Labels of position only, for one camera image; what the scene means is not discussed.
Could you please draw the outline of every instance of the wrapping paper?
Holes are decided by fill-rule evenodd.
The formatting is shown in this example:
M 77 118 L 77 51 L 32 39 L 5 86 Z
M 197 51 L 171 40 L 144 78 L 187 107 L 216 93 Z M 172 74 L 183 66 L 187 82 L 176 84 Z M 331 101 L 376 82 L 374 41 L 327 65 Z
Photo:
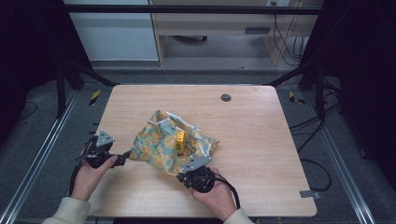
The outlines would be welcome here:
M 180 146 L 177 133 L 184 132 L 184 154 L 177 155 Z M 216 150 L 219 140 L 204 136 L 195 125 L 187 123 L 180 116 L 157 110 L 140 131 L 131 148 L 131 160 L 146 161 L 167 175 L 182 173 L 182 166 L 190 156 L 210 157 Z

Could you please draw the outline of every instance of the metal bracket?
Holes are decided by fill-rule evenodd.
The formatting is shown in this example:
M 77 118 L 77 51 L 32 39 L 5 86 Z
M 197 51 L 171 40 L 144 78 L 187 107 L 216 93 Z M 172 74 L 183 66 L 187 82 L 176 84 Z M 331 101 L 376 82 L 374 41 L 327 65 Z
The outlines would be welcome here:
M 190 161 L 187 162 L 186 165 L 181 167 L 181 170 L 183 172 L 194 171 L 210 161 L 212 161 L 211 157 L 198 157 L 196 155 L 191 155 Z
M 96 146 L 102 147 L 104 145 L 113 143 L 114 141 L 116 141 L 114 137 L 110 136 L 110 134 L 105 133 L 105 131 L 101 130 L 98 135 L 98 140 L 96 141 Z
M 314 192 L 312 190 L 300 190 L 300 196 L 302 198 L 314 198 L 314 200 L 322 198 L 320 192 Z

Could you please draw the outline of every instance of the small black circle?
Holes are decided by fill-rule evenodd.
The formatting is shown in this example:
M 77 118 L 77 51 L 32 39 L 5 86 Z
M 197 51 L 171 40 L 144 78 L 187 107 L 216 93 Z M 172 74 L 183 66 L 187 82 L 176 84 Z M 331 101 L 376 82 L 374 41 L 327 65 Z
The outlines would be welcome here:
M 221 100 L 224 101 L 224 102 L 229 102 L 229 101 L 231 101 L 231 95 L 229 95 L 229 94 L 222 94 L 220 98 L 221 98 Z

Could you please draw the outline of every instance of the gray floor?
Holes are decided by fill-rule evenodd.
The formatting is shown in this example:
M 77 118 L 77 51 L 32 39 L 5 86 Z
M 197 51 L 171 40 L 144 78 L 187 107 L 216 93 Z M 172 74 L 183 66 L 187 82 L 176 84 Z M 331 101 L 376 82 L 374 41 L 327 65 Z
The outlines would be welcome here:
M 94 63 L 97 72 L 104 77 L 121 83 L 189 83 L 189 84 L 252 84 L 261 85 L 286 74 L 293 65 L 285 63 L 277 67 L 270 64 L 268 54 L 259 37 L 210 36 L 206 42 L 199 38 L 173 37 L 169 39 L 165 64 L 158 63 Z M 301 92 L 296 84 L 300 77 L 288 80 L 276 88 L 289 126 L 315 116 L 310 104 L 300 105 L 289 100 L 293 91 L 297 99 L 311 102 L 312 91 Z M 51 216 L 65 195 L 69 177 L 75 165 L 74 158 L 84 143 L 96 131 L 106 107 L 111 88 L 83 75 L 85 86 L 77 93 L 76 104 L 56 139 L 42 170 L 31 188 L 17 222 L 39 222 Z M 92 93 L 101 94 L 95 106 L 89 106 Z M 336 104 L 334 95 L 327 98 L 327 107 Z M 0 209 L 3 211 L 30 164 L 45 141 L 56 115 L 56 86 L 50 82 L 29 93 L 21 119 L 12 135 L 0 149 Z M 342 178 L 337 173 L 329 154 L 329 144 L 323 137 L 327 130 L 340 151 L 346 166 L 356 181 L 364 201 L 375 219 L 375 223 L 396 223 L 396 193 L 382 175 L 374 161 L 363 160 L 360 149 L 346 119 L 339 111 L 326 117 L 325 129 L 319 132 L 300 152 L 301 158 L 319 162 L 332 177 L 332 186 L 321 192 L 316 200 L 318 213 L 314 217 L 261 217 L 261 223 L 364 223 L 358 219 L 356 208 L 350 201 Z M 293 133 L 296 147 L 309 137 L 316 127 L 313 123 Z M 314 188 L 323 188 L 328 183 L 326 174 L 317 166 L 303 162 L 308 183 Z

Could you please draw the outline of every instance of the hand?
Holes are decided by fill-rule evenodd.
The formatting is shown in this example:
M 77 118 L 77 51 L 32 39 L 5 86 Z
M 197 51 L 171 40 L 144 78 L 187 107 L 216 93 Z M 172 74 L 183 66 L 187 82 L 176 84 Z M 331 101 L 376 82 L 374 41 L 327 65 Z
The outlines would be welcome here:
M 211 170 L 215 175 L 220 175 L 218 168 L 211 168 Z M 208 193 L 200 193 L 192 188 L 189 190 L 193 199 L 208 206 L 222 221 L 227 220 L 236 211 L 230 188 L 220 181 L 216 181 L 215 186 Z
M 117 156 L 109 158 L 97 169 L 93 169 L 87 162 L 81 165 L 76 176 L 73 188 L 72 198 L 88 201 L 91 194 L 96 189 L 105 172 L 113 166 L 117 160 Z

